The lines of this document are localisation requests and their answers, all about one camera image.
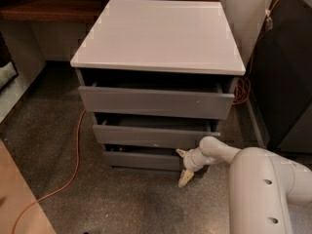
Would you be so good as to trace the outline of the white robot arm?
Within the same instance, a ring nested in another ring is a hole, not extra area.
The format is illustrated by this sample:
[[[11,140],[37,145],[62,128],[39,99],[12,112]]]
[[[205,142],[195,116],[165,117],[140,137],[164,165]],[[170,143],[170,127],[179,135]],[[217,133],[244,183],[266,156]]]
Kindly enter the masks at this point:
[[[266,149],[205,136],[198,147],[177,153],[184,165],[180,187],[206,165],[230,165],[230,234],[293,234],[289,205],[312,202],[312,171]]]

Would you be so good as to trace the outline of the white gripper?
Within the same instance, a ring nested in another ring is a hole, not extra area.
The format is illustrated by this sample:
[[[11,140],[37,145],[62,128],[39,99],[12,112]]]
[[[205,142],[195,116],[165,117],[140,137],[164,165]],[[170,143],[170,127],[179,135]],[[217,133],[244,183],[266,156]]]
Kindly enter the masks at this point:
[[[190,149],[188,151],[183,149],[176,149],[176,153],[182,157],[183,165],[186,170],[183,170],[180,174],[178,181],[178,187],[184,187],[192,177],[194,177],[193,172],[201,170],[209,162],[207,156],[205,156],[200,148]]]

